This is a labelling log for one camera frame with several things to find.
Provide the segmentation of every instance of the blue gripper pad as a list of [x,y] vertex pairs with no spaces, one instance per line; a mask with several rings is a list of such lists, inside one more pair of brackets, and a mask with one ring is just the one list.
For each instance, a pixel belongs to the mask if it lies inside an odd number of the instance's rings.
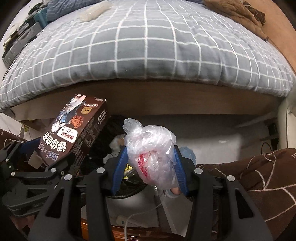
[[176,148],[174,148],[174,152],[176,157],[176,165],[174,165],[174,169],[179,183],[179,188],[181,192],[187,196],[189,194],[189,189],[187,187],[187,177]]
[[126,164],[128,163],[128,150],[126,147],[124,147],[123,151],[121,150],[120,158],[118,160],[117,167],[113,173],[113,182],[112,182],[112,188],[111,193],[115,195],[115,193],[119,190],[121,181],[123,179],[124,170],[126,168]]

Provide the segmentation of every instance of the white label on box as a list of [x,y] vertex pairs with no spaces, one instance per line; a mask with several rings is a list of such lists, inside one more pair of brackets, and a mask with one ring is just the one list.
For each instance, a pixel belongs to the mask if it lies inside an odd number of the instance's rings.
[[77,135],[78,135],[77,130],[74,130],[67,126],[63,126],[61,129],[59,129],[57,133],[58,137],[61,137],[71,143],[74,143],[76,141]]

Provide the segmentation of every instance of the wooden bed frame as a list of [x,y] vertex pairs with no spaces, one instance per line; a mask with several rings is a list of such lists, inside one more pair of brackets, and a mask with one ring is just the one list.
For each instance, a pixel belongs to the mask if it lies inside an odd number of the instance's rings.
[[263,115],[281,98],[231,87],[172,81],[91,81],[59,88],[11,108],[17,121],[55,118],[77,93],[106,98],[111,114],[136,117],[171,114]]

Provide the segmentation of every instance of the white plastic wrapped roll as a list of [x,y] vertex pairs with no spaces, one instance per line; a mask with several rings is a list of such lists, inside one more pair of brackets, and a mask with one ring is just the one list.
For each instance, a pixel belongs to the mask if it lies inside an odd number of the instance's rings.
[[96,19],[103,12],[107,11],[112,7],[112,3],[109,1],[102,1],[97,4],[94,4],[84,12],[82,12],[79,16],[81,22],[88,22]]

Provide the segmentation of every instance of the gold round badge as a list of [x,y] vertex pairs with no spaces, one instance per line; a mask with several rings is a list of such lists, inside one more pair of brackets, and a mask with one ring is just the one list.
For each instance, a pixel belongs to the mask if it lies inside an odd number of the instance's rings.
[[86,115],[91,112],[91,107],[83,107],[81,110],[81,114]]

